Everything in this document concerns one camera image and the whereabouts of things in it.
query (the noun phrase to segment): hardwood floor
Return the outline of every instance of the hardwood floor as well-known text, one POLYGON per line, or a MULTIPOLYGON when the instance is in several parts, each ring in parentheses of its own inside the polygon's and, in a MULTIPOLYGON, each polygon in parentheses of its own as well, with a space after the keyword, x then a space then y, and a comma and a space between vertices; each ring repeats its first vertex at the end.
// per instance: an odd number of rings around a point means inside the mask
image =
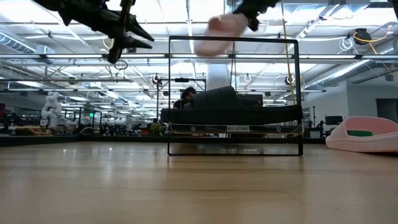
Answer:
POLYGON ((311 145, 303 157, 167 157, 165 147, 0 148, 0 222, 398 223, 396 157, 311 145))

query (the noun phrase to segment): metal frame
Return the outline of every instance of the metal frame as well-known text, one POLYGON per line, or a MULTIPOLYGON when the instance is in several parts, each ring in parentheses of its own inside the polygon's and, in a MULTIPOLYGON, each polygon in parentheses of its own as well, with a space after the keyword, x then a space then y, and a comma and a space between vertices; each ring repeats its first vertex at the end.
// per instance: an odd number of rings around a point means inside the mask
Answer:
MULTIPOLYGON (((169 85, 169 92, 171 92, 171 85, 170 82, 172 81, 171 79, 171 62, 172 62, 172 54, 171 54, 171 43, 172 40, 218 40, 218 41, 230 41, 230 42, 261 42, 261 43, 275 43, 275 44, 293 44, 294 45, 294 54, 292 56, 289 56, 289 59, 294 60, 295 64, 295 91, 296 91, 296 105, 301 108, 301 84, 300 84, 300 61, 299 61, 299 42, 297 40, 284 40, 284 39, 258 39, 258 38, 235 38, 235 37, 197 37, 197 36, 170 36, 169 37, 169 54, 167 55, 169 58, 169 79, 168 85, 169 85)), ((169 108, 171 108, 171 95, 169 95, 169 108)), ((301 127, 302 126, 302 120, 299 119, 297 120, 297 126, 301 127)), ((170 133, 168 134, 167 138, 167 154, 169 156, 302 156, 303 155, 303 136, 302 134, 299 134, 298 137, 296 138, 291 138, 291 139, 283 139, 283 142, 286 143, 294 143, 298 145, 297 149, 297 154, 174 154, 170 152, 170 142, 171 140, 170 133)), ((221 141, 222 143, 227 143, 227 140, 229 143, 251 143, 251 142, 243 142, 242 139, 225 139, 224 141, 221 141)), ((281 141, 282 139, 263 139, 262 143, 275 143, 276 141, 281 141)))

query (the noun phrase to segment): humanoid robot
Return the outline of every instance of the humanoid robot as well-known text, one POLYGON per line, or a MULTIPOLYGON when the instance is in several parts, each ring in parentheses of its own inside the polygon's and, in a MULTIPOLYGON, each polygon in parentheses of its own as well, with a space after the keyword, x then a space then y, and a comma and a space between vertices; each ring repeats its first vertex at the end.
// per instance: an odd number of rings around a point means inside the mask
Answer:
POLYGON ((45 104, 42 108, 42 119, 40 126, 46 128, 56 127, 58 125, 58 116, 61 113, 62 105, 58 102, 59 93, 49 92, 45 97, 45 104))

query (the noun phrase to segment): cable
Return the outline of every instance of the cable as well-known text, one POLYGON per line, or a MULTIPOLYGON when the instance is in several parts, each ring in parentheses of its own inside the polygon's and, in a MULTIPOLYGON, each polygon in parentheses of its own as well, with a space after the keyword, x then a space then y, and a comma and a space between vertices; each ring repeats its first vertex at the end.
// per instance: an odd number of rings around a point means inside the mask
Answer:
MULTIPOLYGON (((371 46, 373 52, 377 55, 378 53, 377 53, 376 49, 373 47, 373 44, 372 44, 372 43, 369 43, 369 45, 371 46)), ((388 68, 387 65, 386 65, 385 63, 383 63, 383 65, 384 65, 384 68, 386 68, 387 71, 390 73, 390 75, 394 75, 394 74, 391 72, 390 68, 388 68)))
MULTIPOLYGON (((369 68, 369 70, 372 71, 377 77, 381 77, 381 76, 380 76, 377 72, 375 72, 374 69, 371 68, 369 65, 366 64, 366 66, 367 66, 367 67, 369 68)), ((387 68, 387 66, 386 66, 386 65, 384 65, 384 66, 385 66, 385 68, 390 72, 390 74, 392 75, 392 72, 387 68)))
MULTIPOLYGON (((287 40, 286 24, 285 24, 285 11, 284 11, 284 3, 283 3, 283 1, 280 2, 280 5, 281 5, 281 8, 282 8, 282 23, 284 25, 284 35, 285 35, 285 40, 287 40)), ((286 50, 286 59, 287 59, 287 72, 289 73, 290 94, 293 97, 293 104, 296 104, 296 100, 295 100, 295 96, 294 96, 294 90, 293 90, 292 73, 290 72, 289 50, 287 48, 287 42, 285 42, 285 50, 286 50)))
POLYGON ((104 47, 106 47, 107 49, 111 49, 113 47, 114 44, 114 40, 111 39, 111 46, 108 46, 105 42, 105 39, 102 39, 102 43, 104 44, 104 47))
POLYGON ((359 40, 359 41, 362 41, 362 42, 365 42, 365 43, 373 43, 373 42, 377 42, 377 41, 380 41, 380 40, 385 39, 385 38, 389 35, 389 33, 388 33, 389 31, 390 31, 390 27, 387 28, 387 33, 385 34, 385 36, 384 36, 384 37, 381 37, 380 39, 377 39, 377 40, 363 40, 363 39, 360 39, 360 38, 356 37, 357 32, 354 33, 354 36, 353 36, 353 37, 354 37, 355 39, 357 39, 357 40, 359 40))

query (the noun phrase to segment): fluorescent light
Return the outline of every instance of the fluorescent light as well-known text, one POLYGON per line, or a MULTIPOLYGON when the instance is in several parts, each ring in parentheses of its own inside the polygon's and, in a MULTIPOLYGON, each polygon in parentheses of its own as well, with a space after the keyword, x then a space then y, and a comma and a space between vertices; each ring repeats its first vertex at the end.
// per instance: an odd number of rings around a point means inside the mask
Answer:
POLYGON ((264 106, 286 106, 284 103, 266 103, 264 106))
POLYGON ((86 54, 86 55, 78 55, 78 54, 53 54, 53 55, 47 55, 47 58, 102 58, 102 55, 96 55, 96 54, 86 54))
POLYGON ((326 92, 326 90, 301 90, 302 93, 323 93, 326 92))
POLYGON ((361 59, 398 59, 398 55, 363 55, 361 59))
POLYGON ((250 92, 250 91, 268 91, 271 93, 285 93, 288 90, 255 90, 255 89, 248 89, 248 90, 236 90, 237 92, 250 92))
POLYGON ((86 99, 84 97, 79 97, 79 96, 68 96, 68 97, 73 100, 77 100, 77 101, 88 101, 88 99, 86 99))
POLYGON ((39 89, 7 89, 8 91, 40 91, 39 89))
POLYGON ((62 108, 63 110, 79 110, 79 108, 62 108))
POLYGON ((354 59, 355 55, 300 55, 300 58, 309 59, 354 59))
POLYGON ((31 87, 41 87, 42 86, 41 84, 38 84, 37 82, 29 82, 29 81, 19 81, 17 83, 22 84, 22 85, 31 86, 31 87))
MULTIPOLYGON (((172 58, 202 58, 202 57, 199 57, 195 54, 172 54, 172 58)), ((217 55, 217 56, 211 57, 211 58, 228 58, 228 55, 226 55, 226 54, 217 55)))
POLYGON ((287 102, 287 100, 263 100, 264 102, 287 102))
POLYGON ((122 54, 121 58, 165 58, 164 54, 122 54))
POLYGON ((244 54, 244 55, 236 55, 236 58, 287 58, 286 55, 256 55, 256 54, 244 54))
POLYGON ((73 89, 44 89, 43 91, 75 91, 73 89))
POLYGON ((40 58, 37 54, 4 54, 0 58, 40 58))

